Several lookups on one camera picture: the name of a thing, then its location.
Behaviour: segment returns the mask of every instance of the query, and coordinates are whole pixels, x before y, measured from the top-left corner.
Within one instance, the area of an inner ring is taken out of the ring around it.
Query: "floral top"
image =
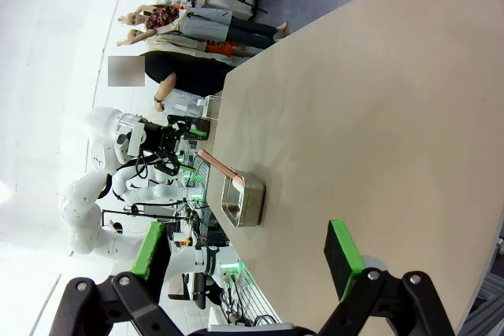
[[[151,15],[149,16],[149,20],[145,23],[145,28],[156,29],[164,27],[171,24],[178,17],[179,10],[175,7],[157,7],[153,9]]]

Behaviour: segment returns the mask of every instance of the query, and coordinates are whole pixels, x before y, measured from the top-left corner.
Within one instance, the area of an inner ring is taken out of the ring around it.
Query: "hand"
[[[162,112],[165,110],[165,106],[163,105],[162,102],[155,102],[154,103],[154,108],[158,111],[158,112]]]

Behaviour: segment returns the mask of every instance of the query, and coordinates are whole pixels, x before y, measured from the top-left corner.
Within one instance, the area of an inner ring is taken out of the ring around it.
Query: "foot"
[[[276,27],[276,31],[278,31],[279,33],[285,33],[287,26],[288,26],[287,22],[284,22],[279,27]]]

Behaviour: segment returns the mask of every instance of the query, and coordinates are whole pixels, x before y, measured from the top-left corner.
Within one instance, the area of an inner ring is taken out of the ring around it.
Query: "brown tabletop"
[[[356,0],[233,70],[213,154],[267,186],[260,226],[208,201],[283,321],[337,305],[323,247],[344,219],[392,275],[423,270],[454,327],[504,203],[504,0]],[[390,334],[373,319],[363,334]]]

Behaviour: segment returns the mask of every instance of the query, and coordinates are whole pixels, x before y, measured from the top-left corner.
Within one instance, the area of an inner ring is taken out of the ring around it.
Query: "black shirt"
[[[167,51],[149,51],[141,55],[145,57],[145,73],[154,82],[160,83],[175,72],[177,90],[202,97],[221,91],[226,75],[233,69],[215,59]]]

